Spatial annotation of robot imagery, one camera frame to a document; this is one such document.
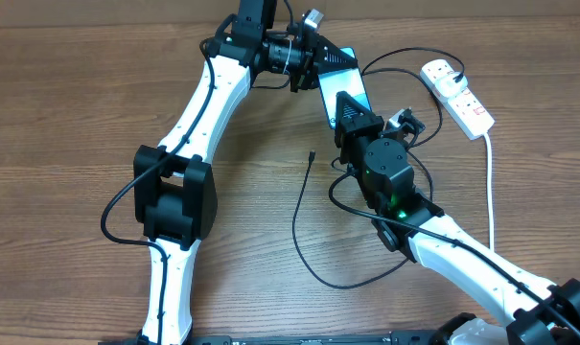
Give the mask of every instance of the power outlet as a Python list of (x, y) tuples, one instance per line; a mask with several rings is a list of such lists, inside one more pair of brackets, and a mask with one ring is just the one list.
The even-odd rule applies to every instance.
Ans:
[(439, 102), (445, 106), (453, 119), (458, 123), (466, 136), (471, 140), (481, 137), (494, 125), (494, 118), (485, 106), (469, 90), (466, 78), (458, 83), (456, 90), (441, 88), (441, 81), (445, 85), (452, 75), (457, 75), (452, 67), (444, 60), (437, 59), (422, 67), (420, 76), (433, 91)]

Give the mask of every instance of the robotic arm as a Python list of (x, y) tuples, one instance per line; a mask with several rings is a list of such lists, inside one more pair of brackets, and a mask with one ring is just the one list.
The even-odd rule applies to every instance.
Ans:
[[(135, 177), (162, 159), (168, 160), (157, 173), (143, 176), (135, 185), (134, 193), (136, 218), (144, 224), (144, 235), (149, 241), (166, 251), (169, 273), (164, 282), (164, 260), (152, 248), (149, 314), (138, 339), (123, 344), (171, 345), (190, 341), (189, 306), (195, 258), (217, 213), (211, 162), (230, 116), (257, 76), (264, 71), (287, 74), (290, 90), (297, 92), (318, 87), (323, 74), (358, 67), (353, 57), (317, 33), (322, 14), (316, 10), (307, 12), (300, 23), (290, 23), (285, 37), (269, 34), (267, 29), (272, 27), (275, 8), (275, 0), (241, 2), (239, 13), (228, 16), (208, 40), (206, 54), (211, 66), (205, 63), (197, 90), (177, 124), (158, 148), (142, 146), (134, 157)], [(226, 33), (224, 30), (230, 25), (231, 32)], [(215, 76), (210, 75), (210, 67)], [(199, 118), (197, 114), (207, 97), (212, 77), (214, 90)], [(189, 141), (172, 155), (187, 128), (192, 126), (195, 127)], [(555, 287), (547, 279), (508, 263), (472, 239), (416, 189), (413, 169), (406, 161), (404, 138), (421, 130), (423, 126), (410, 111), (386, 126), (381, 117), (349, 94), (341, 92), (336, 96), (335, 143), (341, 149), (340, 160), (350, 163), (352, 176), (358, 181), (368, 206), (377, 211), (372, 223), (383, 244), (390, 251), (400, 250), (413, 262), (444, 275), (476, 299), (506, 327), (506, 335), (498, 333), (498, 340), (502, 334), (511, 344), (554, 344), (549, 328), (555, 320), (544, 312), (545, 302), (567, 315), (580, 329), (579, 282), (569, 282), (567, 288)], [(182, 187), (162, 180), (172, 175), (183, 178)], [(416, 231), (420, 228), (430, 235)], [(474, 252), (457, 243), (437, 239), (432, 233), (472, 247), (545, 302), (522, 293), (508, 277), (478, 259)], [(164, 283), (165, 298), (160, 312), (158, 301)], [(161, 332), (158, 317), (164, 319)], [(447, 334), (439, 333), (439, 338), (446, 341), (441, 344), (452, 339), (453, 331), (460, 330), (461, 325), (456, 326), (453, 330), (447, 329)], [(456, 337), (466, 339), (469, 331), (462, 332), (460, 335), (456, 332)], [(546, 338), (550, 342), (534, 342), (534, 339)]]

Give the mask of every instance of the wall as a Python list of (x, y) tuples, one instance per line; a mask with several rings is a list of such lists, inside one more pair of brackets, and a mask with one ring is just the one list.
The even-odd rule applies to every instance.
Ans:
[[(580, 14), (580, 0), (290, 0), (294, 13), (327, 19)], [(238, 0), (0, 0), (0, 27), (221, 21)], [(287, 11), (279, 1), (279, 20)]]

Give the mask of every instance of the wooden table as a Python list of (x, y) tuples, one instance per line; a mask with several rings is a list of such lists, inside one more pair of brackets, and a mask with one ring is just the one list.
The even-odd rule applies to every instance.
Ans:
[[(156, 145), (189, 101), (202, 69), (197, 43), (216, 26), (0, 30), (0, 344), (95, 344), (140, 329), (149, 252), (107, 241), (100, 214), (129, 181), (139, 145)], [(406, 46), (461, 57), (497, 119), (498, 252), (556, 282), (580, 279), (580, 17), (333, 21), (323, 34), (355, 47), (362, 66)], [(418, 71), (434, 58), (404, 53), (381, 66)], [(365, 81), (378, 114), (412, 106), (436, 127), (416, 80)], [(298, 240), (313, 269), (351, 284), (403, 258), (368, 220), (329, 202), (337, 149), (319, 92), (254, 90), (215, 155), (220, 207), (197, 258), (195, 334), (371, 334), (436, 328), (462, 311), (488, 318), (417, 264), (359, 289), (319, 284), (290, 235), (309, 150), (317, 157)], [(414, 152), (434, 177), (435, 202), (487, 242), (483, 141), (469, 141), (445, 113), (440, 134)], [(355, 182), (339, 195), (363, 204)], [(141, 235), (132, 208), (130, 194), (111, 215), (114, 234)]]

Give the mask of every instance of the power strip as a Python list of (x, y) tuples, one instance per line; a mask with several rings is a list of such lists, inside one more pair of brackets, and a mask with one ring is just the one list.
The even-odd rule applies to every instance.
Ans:
[(420, 76), (445, 106), (466, 136), (471, 140), (483, 136), (494, 125), (494, 118), (468, 88), (466, 77), (459, 75), (444, 59), (431, 61), (422, 67)]
[(460, 74), (444, 59), (431, 61), (422, 67), (420, 76), (434, 93), (439, 102), (445, 106), (464, 134), (471, 140), (483, 137), (487, 156), (486, 195), (488, 204), (488, 233), (490, 249), (495, 249), (494, 206), (492, 197), (492, 144), (488, 130), (494, 125), (494, 118), (469, 90), (465, 76), (456, 80)]

